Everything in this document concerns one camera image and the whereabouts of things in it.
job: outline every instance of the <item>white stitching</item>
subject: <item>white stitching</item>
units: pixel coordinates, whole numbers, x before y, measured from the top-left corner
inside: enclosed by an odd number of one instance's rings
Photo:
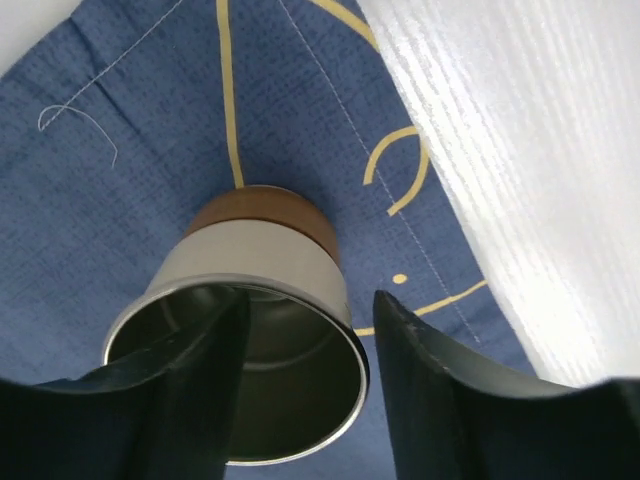
[[[100,73],[98,73],[98,75],[96,75],[91,81],[89,81],[89,83],[87,83],[84,87],[82,87],[80,90],[78,90],[75,95],[73,95],[69,100],[67,100],[66,103],[64,103],[63,105],[61,105],[61,108],[58,109],[58,111],[56,112],[56,114],[51,117],[49,120],[47,120],[47,122],[42,126],[42,128],[40,128],[40,131],[43,132],[45,130],[45,128],[47,128],[51,122],[53,122],[56,118],[58,118],[58,116],[65,110],[65,107],[68,107],[69,104],[71,104],[71,102],[73,102],[76,98],[78,98],[80,95],[82,95],[84,93],[84,91],[89,88],[91,85],[93,85],[94,83],[96,83],[98,80],[100,80],[100,78],[102,78],[102,76],[104,76],[107,72],[109,72],[109,70],[111,70],[113,67],[115,67],[118,62],[120,62],[120,60],[122,60],[124,57],[126,57],[127,55],[129,55],[129,53],[131,53],[131,51],[136,48],[138,45],[140,45],[140,43],[142,43],[142,41],[147,38],[156,28],[158,28],[160,26],[160,24],[162,22],[164,22],[166,20],[166,18],[171,15],[176,8],[178,8],[180,6],[180,4],[184,2],[184,0],[178,0],[173,7],[171,7],[167,13],[165,13],[162,17],[160,17],[160,19],[154,23],[151,28],[149,30],[147,30],[133,45],[131,45],[129,48],[127,48],[118,58],[116,58],[110,65],[108,65],[104,70],[102,70]],[[42,110],[42,112],[40,112],[40,119],[42,119],[42,114],[44,113],[45,110],[49,110],[51,109],[52,106],[48,106],[46,108],[44,108]]]
[[[353,120],[351,119],[351,115],[349,115],[349,112],[347,111],[347,108],[342,103],[342,100],[340,100],[340,96],[338,95],[338,91],[336,90],[335,86],[333,85],[333,82],[329,78],[329,75],[327,74],[326,70],[324,69],[324,67],[322,66],[320,61],[318,60],[318,57],[316,57],[316,54],[313,52],[313,49],[309,45],[309,42],[307,42],[307,39],[302,34],[302,31],[300,31],[300,28],[298,27],[298,25],[296,25],[296,22],[293,20],[293,17],[289,13],[289,10],[287,9],[287,7],[283,3],[283,1],[282,0],[278,0],[278,3],[280,3],[280,6],[282,7],[282,9],[287,14],[287,17],[289,18],[289,21],[291,22],[291,25],[293,25],[293,28],[295,28],[296,32],[298,33],[298,36],[302,39],[302,42],[304,43],[305,47],[307,48],[307,50],[311,54],[311,57],[313,58],[314,62],[316,63],[316,65],[318,66],[320,71],[322,72],[322,75],[324,76],[325,80],[329,84],[329,87],[331,87],[331,91],[333,92],[334,97],[338,101],[338,104],[340,105],[340,108],[341,108],[342,112],[344,113],[345,117],[347,118],[347,121],[349,122],[349,125],[351,125],[351,129],[355,133],[355,135],[356,135],[356,137],[358,139],[358,142],[360,143],[360,145],[362,146],[363,150],[367,154],[367,158],[369,158],[371,156],[371,152],[369,151],[367,146],[364,144],[364,141],[362,140],[362,137],[358,133],[358,129],[356,128],[355,124],[353,123]],[[391,203],[394,203],[393,195],[391,195],[391,191],[389,190],[389,187],[387,186],[387,183],[384,181],[384,178],[382,178],[382,175],[380,174],[380,172],[378,171],[377,168],[376,168],[376,176],[380,179],[380,183],[382,183],[382,187],[384,188],[385,192],[387,193],[387,196],[389,197],[389,200],[391,200]],[[407,222],[407,220],[404,217],[404,214],[402,213],[402,211],[398,212],[398,215],[402,219],[402,222],[404,223],[405,227],[407,227],[407,230],[409,231],[409,235],[411,235],[411,238],[413,238],[413,240],[416,242],[416,245],[420,249],[420,252],[422,252],[422,255],[424,256],[425,260],[427,261],[427,265],[429,265],[429,268],[431,269],[431,271],[435,275],[435,277],[436,277],[438,283],[440,284],[440,287],[444,291],[445,295],[447,297],[452,296],[451,292],[449,291],[449,289],[445,285],[444,281],[442,280],[442,277],[436,271],[435,266],[434,266],[433,262],[431,261],[431,257],[427,254],[427,252],[425,251],[424,247],[422,246],[422,244],[418,240],[418,237],[413,232],[413,229],[411,228],[411,226]],[[464,317],[462,311],[458,307],[457,302],[453,303],[453,308],[456,311],[456,313],[458,314],[458,316],[460,317],[460,319],[462,320],[462,323],[464,323],[464,325],[469,330],[469,333],[471,334],[473,339],[478,343],[478,345],[481,345],[482,342],[480,341],[480,338],[478,338],[476,333],[471,328],[471,325],[469,324],[467,319]]]

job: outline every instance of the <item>blue cloth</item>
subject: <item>blue cloth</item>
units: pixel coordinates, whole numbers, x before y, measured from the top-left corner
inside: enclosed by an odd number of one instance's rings
[[[362,18],[354,0],[343,5]],[[228,21],[244,183],[289,188],[329,216],[354,327],[372,326],[373,292],[384,288],[410,309],[429,306],[424,320],[445,333],[530,372],[431,166],[411,201],[387,212],[419,177],[417,136],[391,142],[365,179],[376,146],[411,126],[373,46],[309,0],[233,0]],[[221,32],[214,0],[86,0],[2,78],[2,376],[44,382],[98,366],[118,313],[199,208],[237,184]],[[40,132],[42,109],[65,103],[104,133],[55,109]],[[316,455],[231,468],[228,478],[394,478],[374,339],[362,341],[372,386],[354,427]]]

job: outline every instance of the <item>yellow curved line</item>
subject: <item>yellow curved line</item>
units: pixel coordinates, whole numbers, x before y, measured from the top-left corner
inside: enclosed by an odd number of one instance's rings
[[[236,188],[244,187],[240,154],[238,153],[238,132],[236,129],[236,106],[233,92],[233,56],[231,49],[231,26],[229,24],[229,0],[216,2],[218,30],[220,32],[220,64],[222,67],[222,91],[224,96],[224,118],[227,127],[227,148],[229,162]]]
[[[471,295],[475,291],[477,291],[480,288],[484,287],[486,284],[487,284],[487,281],[486,280],[482,280],[482,281],[476,283],[473,287],[468,288],[467,290],[465,290],[462,293],[459,293],[458,295],[452,295],[452,296],[444,298],[442,300],[438,300],[435,303],[432,303],[430,305],[427,305],[427,306],[418,308],[417,310],[414,310],[413,313],[416,314],[417,316],[421,317],[422,315],[426,315],[427,313],[435,312],[436,310],[440,310],[441,308],[444,308],[447,305],[451,305],[452,303],[457,302],[458,300],[461,300],[464,297],[468,297],[469,295]],[[359,337],[368,337],[370,335],[375,334],[375,329],[373,327],[356,328],[355,332],[356,332],[356,335],[358,335]]]
[[[401,128],[400,130],[396,130],[395,132],[391,132],[378,142],[378,145],[376,145],[376,148],[374,148],[373,152],[371,152],[371,156],[369,157],[369,161],[367,162],[367,166],[364,171],[364,179],[362,182],[363,185],[369,185],[373,182],[373,174],[376,171],[376,167],[378,166],[380,157],[387,149],[387,147],[389,147],[389,145],[391,145],[393,142],[396,142],[401,138],[408,137],[410,135],[418,135],[418,131],[413,125],[410,127]],[[405,193],[397,202],[395,202],[393,205],[391,205],[391,207],[389,207],[389,209],[387,209],[387,213],[390,217],[409,205],[409,203],[411,203],[416,195],[418,195],[420,189],[422,188],[422,185],[424,184],[425,178],[427,178],[428,171],[429,154],[427,153],[427,149],[424,147],[422,142],[420,142],[420,163],[418,165],[416,178],[407,193]]]
[[[373,36],[373,32],[366,24],[364,20],[355,15],[348,8],[340,5],[336,0],[309,0],[311,3],[316,4],[327,13],[330,13],[346,26],[351,28],[354,32],[364,38],[373,47],[376,52],[380,52],[376,39]]]

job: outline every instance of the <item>brown band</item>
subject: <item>brown band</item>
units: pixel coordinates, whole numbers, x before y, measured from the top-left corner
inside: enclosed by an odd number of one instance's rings
[[[184,236],[229,220],[264,220],[289,227],[316,242],[340,265],[338,238],[329,219],[311,202],[289,190],[250,186],[220,195],[200,210]]]

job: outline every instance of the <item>cup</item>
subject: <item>cup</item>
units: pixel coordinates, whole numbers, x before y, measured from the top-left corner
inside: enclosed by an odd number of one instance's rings
[[[251,186],[217,197],[116,319],[103,363],[202,318],[226,289],[245,289],[251,333],[228,464],[316,452],[353,424],[369,385],[339,261],[333,226],[301,196]]]

